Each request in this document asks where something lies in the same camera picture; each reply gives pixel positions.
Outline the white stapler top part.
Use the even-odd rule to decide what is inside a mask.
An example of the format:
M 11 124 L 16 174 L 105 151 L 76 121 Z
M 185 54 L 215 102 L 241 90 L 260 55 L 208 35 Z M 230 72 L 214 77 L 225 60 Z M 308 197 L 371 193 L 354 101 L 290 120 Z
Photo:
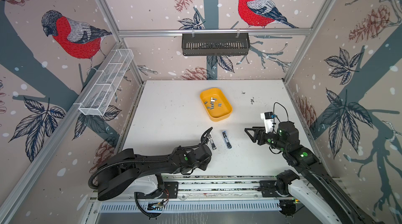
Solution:
M 213 141 L 213 138 L 212 138 L 211 134 L 208 135 L 208 143 L 211 145 L 211 148 L 212 148 L 213 150 L 216 150 L 216 149 L 217 149 L 217 147 L 216 147 L 216 145 L 215 145 L 215 143 L 214 143 L 214 141 Z

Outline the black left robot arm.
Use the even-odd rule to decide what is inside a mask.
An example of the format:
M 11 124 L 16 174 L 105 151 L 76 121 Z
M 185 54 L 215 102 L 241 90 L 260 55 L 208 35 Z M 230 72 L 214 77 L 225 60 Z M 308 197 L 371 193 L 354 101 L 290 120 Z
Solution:
M 99 201 L 106 201 L 119 196 L 143 177 L 191 174 L 197 168 L 205 171 L 212 155 L 206 144 L 195 148 L 179 146 L 172 153 L 159 156 L 134 154 L 133 149 L 125 149 L 102 162 L 89 178 L 88 186 L 98 191 Z

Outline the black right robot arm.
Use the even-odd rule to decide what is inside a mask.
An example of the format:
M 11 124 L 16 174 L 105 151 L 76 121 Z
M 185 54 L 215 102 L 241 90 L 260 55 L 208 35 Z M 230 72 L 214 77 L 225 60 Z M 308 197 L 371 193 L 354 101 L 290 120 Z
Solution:
M 315 154 L 300 144 L 293 122 L 280 122 L 276 131 L 264 127 L 246 128 L 245 133 L 258 145 L 280 151 L 292 167 L 277 175 L 276 190 L 299 200 L 323 224 L 374 224 L 328 174 Z

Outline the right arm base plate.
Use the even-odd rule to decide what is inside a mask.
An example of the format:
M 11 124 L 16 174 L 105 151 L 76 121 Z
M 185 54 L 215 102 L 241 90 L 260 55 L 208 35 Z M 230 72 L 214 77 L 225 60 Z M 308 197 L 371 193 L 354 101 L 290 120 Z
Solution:
M 260 181 L 259 184 L 257 191 L 262 194 L 263 198 L 288 197 L 277 191 L 276 181 Z

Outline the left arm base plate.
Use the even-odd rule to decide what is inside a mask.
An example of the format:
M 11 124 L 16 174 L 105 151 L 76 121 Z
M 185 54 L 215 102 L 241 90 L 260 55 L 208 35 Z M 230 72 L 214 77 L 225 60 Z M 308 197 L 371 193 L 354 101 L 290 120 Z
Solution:
M 177 199 L 179 191 L 178 182 L 164 182 L 164 185 L 159 185 L 158 189 L 149 195 L 138 193 L 138 199 Z

